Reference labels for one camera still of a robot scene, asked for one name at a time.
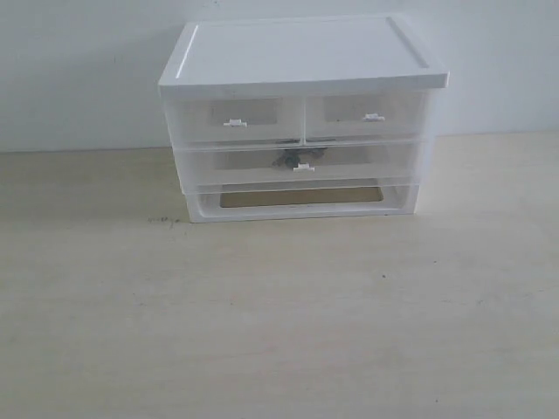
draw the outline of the empty bottom drawer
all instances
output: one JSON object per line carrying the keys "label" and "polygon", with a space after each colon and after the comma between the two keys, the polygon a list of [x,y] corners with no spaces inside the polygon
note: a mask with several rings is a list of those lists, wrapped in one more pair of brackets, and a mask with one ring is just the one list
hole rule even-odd
{"label": "empty bottom drawer", "polygon": [[418,185],[187,195],[190,221],[410,214]]}

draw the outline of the drawer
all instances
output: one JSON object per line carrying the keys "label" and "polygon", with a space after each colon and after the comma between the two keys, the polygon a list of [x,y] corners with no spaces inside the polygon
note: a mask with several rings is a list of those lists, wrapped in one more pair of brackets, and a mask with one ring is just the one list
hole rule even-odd
{"label": "drawer", "polygon": [[174,148],[298,144],[303,99],[193,100],[166,108]]}
{"label": "drawer", "polygon": [[307,98],[307,140],[328,137],[421,134],[428,92]]}
{"label": "drawer", "polygon": [[204,185],[239,185],[327,179],[406,179],[415,182],[424,143],[248,151],[175,151],[184,191]]}

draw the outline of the storage drawer unit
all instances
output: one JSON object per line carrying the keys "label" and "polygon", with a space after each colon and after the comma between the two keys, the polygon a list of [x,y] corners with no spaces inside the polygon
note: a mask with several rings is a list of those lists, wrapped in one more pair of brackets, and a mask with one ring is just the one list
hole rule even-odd
{"label": "storage drawer unit", "polygon": [[447,78],[398,17],[188,24],[160,89],[191,220],[413,212]]}

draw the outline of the plastic drawer organizer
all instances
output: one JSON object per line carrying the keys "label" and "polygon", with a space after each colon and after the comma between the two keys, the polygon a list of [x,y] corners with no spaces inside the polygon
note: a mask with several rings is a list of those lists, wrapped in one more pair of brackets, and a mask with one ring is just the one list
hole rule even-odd
{"label": "plastic drawer organizer", "polygon": [[188,24],[160,90],[191,221],[412,213],[447,80],[399,17]]}

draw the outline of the white top panel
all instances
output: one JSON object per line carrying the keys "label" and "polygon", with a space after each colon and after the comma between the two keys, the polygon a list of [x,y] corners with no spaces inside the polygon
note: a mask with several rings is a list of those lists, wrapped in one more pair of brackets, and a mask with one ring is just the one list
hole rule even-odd
{"label": "white top panel", "polygon": [[436,88],[446,78],[406,24],[383,15],[188,24],[161,84],[197,97],[258,96]]}

